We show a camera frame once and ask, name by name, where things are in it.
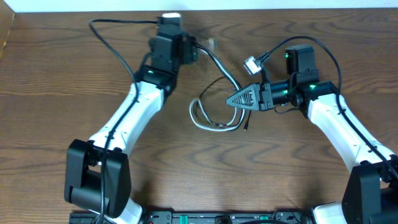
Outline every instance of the wood grain surface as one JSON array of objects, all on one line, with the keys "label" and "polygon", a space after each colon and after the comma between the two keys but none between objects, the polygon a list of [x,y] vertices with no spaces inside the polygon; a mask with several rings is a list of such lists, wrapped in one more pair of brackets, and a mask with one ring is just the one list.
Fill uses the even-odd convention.
[{"label": "wood grain surface", "polygon": [[[375,137],[398,152],[398,9],[183,11],[183,26],[217,53],[242,85],[259,81],[242,64],[293,35],[319,38],[338,59],[343,94]],[[131,79],[90,32],[94,18],[155,19],[162,12],[18,14],[0,61],[0,223],[66,223],[65,158],[125,98]],[[97,26],[136,69],[156,32],[149,25]],[[315,47],[322,80],[335,67]],[[283,49],[267,63],[288,78]],[[302,114],[253,113],[249,129],[196,128],[188,104],[221,74],[205,57],[182,67],[177,89],[140,136],[130,158],[133,199],[175,210],[307,208],[341,200],[348,171],[323,133]],[[205,96],[210,115],[229,120],[226,81]]]}]

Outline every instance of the white arm segment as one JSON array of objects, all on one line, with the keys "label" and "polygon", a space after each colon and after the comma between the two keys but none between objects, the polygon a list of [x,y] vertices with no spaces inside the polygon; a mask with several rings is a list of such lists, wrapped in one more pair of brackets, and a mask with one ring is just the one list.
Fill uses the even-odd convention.
[{"label": "white arm segment", "polygon": [[[369,133],[351,110],[349,110],[341,95],[340,103],[343,109],[346,110],[346,114],[353,124],[374,146],[377,146],[378,151],[389,160],[390,155],[394,153],[390,149],[384,147],[371,135],[371,133]],[[346,122],[343,115],[339,114],[336,104],[336,95],[334,93],[319,96],[317,100],[312,100],[308,107],[308,118],[325,133],[338,151],[350,173],[353,167],[360,165],[362,161],[369,161],[372,164],[381,162],[381,159],[374,152],[368,152],[369,147]]]},{"label": "white arm segment", "polygon": [[[139,96],[138,101],[130,109],[128,114],[119,124],[116,132],[113,135],[112,141],[109,144],[109,150],[115,147],[122,149],[122,152],[130,156],[132,148],[137,141],[138,136],[144,130],[148,121],[158,112],[164,103],[164,92],[156,88],[155,85],[139,82]],[[96,134],[90,137],[94,141],[94,145],[104,147],[108,133],[118,121],[120,116],[125,112],[127,107],[131,104],[136,95],[136,88],[134,84],[130,87],[130,92],[119,109],[115,112],[112,118],[103,126]],[[129,198],[122,214],[117,218],[109,218],[117,224],[137,224],[141,218],[142,208]]]}]

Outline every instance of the white backdrop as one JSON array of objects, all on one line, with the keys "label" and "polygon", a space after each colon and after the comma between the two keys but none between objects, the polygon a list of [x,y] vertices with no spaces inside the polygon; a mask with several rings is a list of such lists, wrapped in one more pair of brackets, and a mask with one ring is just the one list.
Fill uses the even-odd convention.
[{"label": "white backdrop", "polygon": [[15,12],[398,7],[398,0],[5,0]]}]

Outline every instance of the cardboard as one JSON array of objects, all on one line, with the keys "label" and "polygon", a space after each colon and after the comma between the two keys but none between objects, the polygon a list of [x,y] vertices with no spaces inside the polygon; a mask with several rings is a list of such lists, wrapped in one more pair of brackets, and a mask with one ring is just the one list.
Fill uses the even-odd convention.
[{"label": "cardboard", "polygon": [[8,5],[0,0],[0,59],[6,48],[7,38],[10,34],[12,22],[14,21],[15,13],[8,7]]}]

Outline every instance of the robotic arm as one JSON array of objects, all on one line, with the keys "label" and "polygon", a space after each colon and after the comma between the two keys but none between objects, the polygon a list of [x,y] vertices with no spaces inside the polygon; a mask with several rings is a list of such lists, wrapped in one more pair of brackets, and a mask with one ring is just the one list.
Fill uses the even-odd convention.
[{"label": "robotic arm", "polygon": [[[89,167],[101,165],[101,156],[109,132],[138,94],[138,101],[118,124],[107,150],[104,181],[106,183],[105,215],[109,222],[137,224],[140,220],[142,221],[141,206],[129,198],[131,180],[128,157],[148,121],[162,108],[167,97],[173,92],[179,66],[197,60],[195,39],[181,29],[179,14],[164,14],[159,18],[158,25],[157,36],[149,42],[151,65],[145,65],[144,61],[136,72],[139,92],[134,85],[131,85],[127,98],[112,118],[92,135],[89,141],[74,140],[67,152],[65,200],[99,213],[101,177],[100,173],[90,170]],[[371,223],[391,220],[391,217],[394,218],[394,215],[397,215],[398,209],[397,180],[391,175],[389,168],[380,157],[370,150],[342,117],[336,104],[336,87],[332,82],[319,81],[312,47],[310,45],[288,47],[286,59],[291,78],[271,83],[267,70],[262,65],[264,61],[259,63],[254,57],[249,58],[245,61],[246,69],[251,75],[261,72],[263,82],[250,84],[236,92],[226,100],[226,104],[244,110],[267,111],[274,109],[275,105],[291,103],[326,134],[343,158],[351,173],[343,201],[311,208],[307,214],[302,214],[301,223],[365,224],[369,223],[369,220],[372,220]],[[361,133],[377,146],[378,151],[385,158],[391,158],[389,160],[391,164],[398,167],[398,158],[366,130],[349,110],[342,96],[340,96],[340,103],[345,114]],[[385,191],[380,190],[380,179],[390,182],[389,188]],[[388,205],[385,205],[386,199],[389,199]],[[167,219],[163,224],[170,222],[170,215],[165,216]],[[188,222],[186,213],[176,215],[181,224],[195,223]],[[233,223],[231,217],[234,216],[220,218],[214,213],[207,215],[214,216],[211,222],[216,224]],[[253,219],[259,217],[268,219],[266,215],[254,215]],[[199,223],[209,222],[200,218],[203,216],[197,215],[195,220],[201,220]]]}]

